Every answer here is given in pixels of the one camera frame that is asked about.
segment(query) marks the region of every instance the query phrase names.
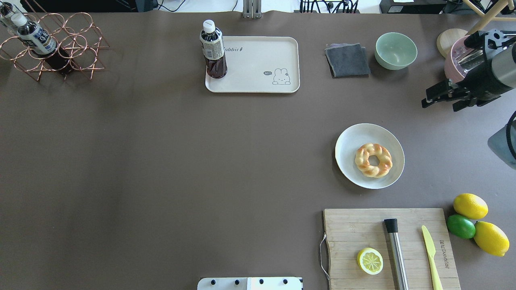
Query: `gray folded cloth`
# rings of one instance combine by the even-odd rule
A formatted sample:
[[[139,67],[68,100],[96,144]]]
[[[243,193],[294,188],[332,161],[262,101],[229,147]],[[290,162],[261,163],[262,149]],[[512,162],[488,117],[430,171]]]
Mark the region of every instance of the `gray folded cloth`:
[[[365,47],[355,44],[331,44],[325,49],[333,77],[370,74]]]

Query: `bagel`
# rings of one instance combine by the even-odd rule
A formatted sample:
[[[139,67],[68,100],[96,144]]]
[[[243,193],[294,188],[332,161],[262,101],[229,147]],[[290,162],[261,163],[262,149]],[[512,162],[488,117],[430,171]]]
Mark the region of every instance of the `bagel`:
[[[371,156],[378,157],[380,161],[378,166],[373,166],[369,163],[369,157]],[[367,143],[357,150],[355,164],[365,176],[380,178],[384,177],[392,168],[392,156],[384,146]]]

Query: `wooden cutting board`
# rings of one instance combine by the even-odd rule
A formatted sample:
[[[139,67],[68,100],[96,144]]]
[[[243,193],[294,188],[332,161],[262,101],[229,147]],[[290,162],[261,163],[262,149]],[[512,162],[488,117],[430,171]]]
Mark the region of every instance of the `wooden cutting board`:
[[[442,208],[353,208],[324,210],[330,290],[396,290],[384,219],[397,218],[399,239],[410,290],[432,290],[432,278],[421,226],[436,246],[435,262],[444,290],[460,290],[452,245]],[[378,250],[383,270],[369,275],[357,264],[363,248]]]

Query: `lemon slice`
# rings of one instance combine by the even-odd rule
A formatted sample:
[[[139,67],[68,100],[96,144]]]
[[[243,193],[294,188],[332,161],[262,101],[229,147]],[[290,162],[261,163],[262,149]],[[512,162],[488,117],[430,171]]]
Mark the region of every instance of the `lemon slice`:
[[[358,265],[369,275],[376,275],[383,269],[382,255],[373,248],[362,249],[357,256]]]

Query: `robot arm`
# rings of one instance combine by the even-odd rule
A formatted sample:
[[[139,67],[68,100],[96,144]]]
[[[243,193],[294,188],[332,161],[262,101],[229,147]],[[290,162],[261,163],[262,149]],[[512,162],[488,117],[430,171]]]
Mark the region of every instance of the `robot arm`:
[[[421,100],[422,107],[444,101],[457,101],[453,104],[454,111],[475,105],[484,106],[515,88],[515,40],[496,29],[470,35],[464,45],[474,50],[463,59],[477,54],[481,61],[474,64],[475,67],[471,68],[464,80],[455,84],[447,79],[428,88],[426,98]]]

